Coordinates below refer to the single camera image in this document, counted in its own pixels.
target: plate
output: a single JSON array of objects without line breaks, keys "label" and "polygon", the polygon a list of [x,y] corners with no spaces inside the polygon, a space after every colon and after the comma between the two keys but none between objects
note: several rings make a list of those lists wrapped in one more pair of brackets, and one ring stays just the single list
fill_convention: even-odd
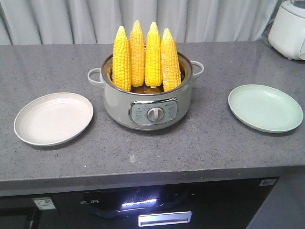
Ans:
[{"label": "plate", "polygon": [[302,108],[292,97],[264,85],[239,86],[230,92],[228,103],[241,122],[264,132],[287,132],[303,120]]},{"label": "plate", "polygon": [[21,109],[14,130],[28,144],[55,146],[79,135],[92,116],[93,106],[85,97],[74,93],[48,94]]}]

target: pot rim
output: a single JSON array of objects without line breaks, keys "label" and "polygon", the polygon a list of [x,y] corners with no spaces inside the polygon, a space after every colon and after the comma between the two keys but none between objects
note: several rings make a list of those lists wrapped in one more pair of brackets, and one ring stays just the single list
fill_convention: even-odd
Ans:
[{"label": "pot rim", "polygon": [[187,85],[193,76],[193,66],[192,66],[191,61],[182,53],[180,53],[180,52],[177,52],[177,53],[178,53],[180,70],[181,70],[181,67],[183,67],[183,70],[184,70],[184,79],[178,87],[176,87],[170,91],[167,91],[167,92],[160,92],[160,93],[154,93],[154,94],[140,94],[140,93],[135,93],[135,92],[128,92],[128,91],[125,91],[125,90],[115,86],[114,83],[112,82],[112,80],[110,79],[109,71],[108,71],[110,65],[112,64],[113,54],[111,54],[108,58],[106,58],[106,60],[102,64],[101,75],[103,77],[104,82],[106,82],[108,85],[110,85],[114,89],[116,89],[120,92],[126,93],[126,94],[142,95],[142,96],[156,96],[156,95],[170,94],[170,93],[180,90],[185,85]]}]

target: corn cob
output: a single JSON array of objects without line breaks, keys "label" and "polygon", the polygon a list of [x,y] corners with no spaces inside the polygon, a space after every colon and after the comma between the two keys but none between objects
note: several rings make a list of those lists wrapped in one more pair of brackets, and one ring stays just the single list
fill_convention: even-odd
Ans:
[{"label": "corn cob", "polygon": [[171,31],[166,28],[161,42],[161,64],[164,91],[170,91],[181,84],[179,59],[176,42]]},{"label": "corn cob", "polygon": [[136,20],[130,33],[130,53],[132,63],[132,86],[142,86],[144,82],[145,59],[144,34],[141,24]]},{"label": "corn cob", "polygon": [[162,84],[161,37],[157,23],[152,22],[147,34],[145,53],[145,84],[152,88]]},{"label": "corn cob", "polygon": [[130,47],[125,28],[120,26],[113,44],[112,81],[126,91],[132,84]]}]

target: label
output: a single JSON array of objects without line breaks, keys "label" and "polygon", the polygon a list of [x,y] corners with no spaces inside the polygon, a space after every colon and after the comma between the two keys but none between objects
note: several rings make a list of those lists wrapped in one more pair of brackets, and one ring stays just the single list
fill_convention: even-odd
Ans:
[{"label": "label", "polygon": [[51,197],[32,198],[39,210],[56,209]]}]

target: quartz countertop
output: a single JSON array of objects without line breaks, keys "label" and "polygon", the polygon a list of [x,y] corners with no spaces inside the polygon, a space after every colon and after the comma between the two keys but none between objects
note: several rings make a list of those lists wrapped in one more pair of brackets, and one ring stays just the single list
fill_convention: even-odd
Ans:
[{"label": "quartz countertop", "polygon": [[[260,132],[238,121],[227,102],[234,88],[263,84],[287,93],[304,110],[304,61],[290,61],[261,41],[177,48],[205,71],[193,86],[186,116],[145,132],[113,121],[102,90],[87,80],[112,45],[0,46],[0,196],[304,173],[304,123],[282,134]],[[92,103],[89,126],[58,146],[19,140],[13,123],[20,109],[56,92],[81,94]]]}]

